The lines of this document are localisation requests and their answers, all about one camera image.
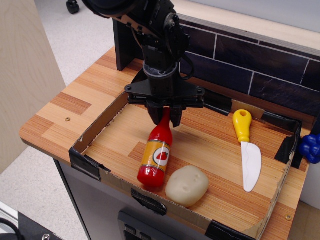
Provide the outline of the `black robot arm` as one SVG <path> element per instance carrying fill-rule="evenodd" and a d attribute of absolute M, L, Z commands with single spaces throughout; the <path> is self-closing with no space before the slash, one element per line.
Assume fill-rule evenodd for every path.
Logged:
<path fill-rule="evenodd" d="M 169 108 L 174 127 L 181 124 L 186 108 L 202 108 L 205 90 L 187 81 L 194 75 L 185 52 L 190 36 L 169 0 L 85 0 L 95 15 L 128 27 L 143 54 L 143 67 L 124 90 L 129 104 L 144 105 L 158 125 Z"/>

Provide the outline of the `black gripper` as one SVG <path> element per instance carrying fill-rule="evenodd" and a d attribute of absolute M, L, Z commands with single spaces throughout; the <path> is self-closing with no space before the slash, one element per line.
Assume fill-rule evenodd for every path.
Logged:
<path fill-rule="evenodd" d="M 146 105 L 155 125 L 161 122 L 164 107 L 170 107 L 170 121 L 174 128 L 181 124 L 183 110 L 204 107 L 205 90 L 183 79 L 176 62 L 166 69 L 157 69 L 144 62 L 124 90 L 130 104 Z"/>

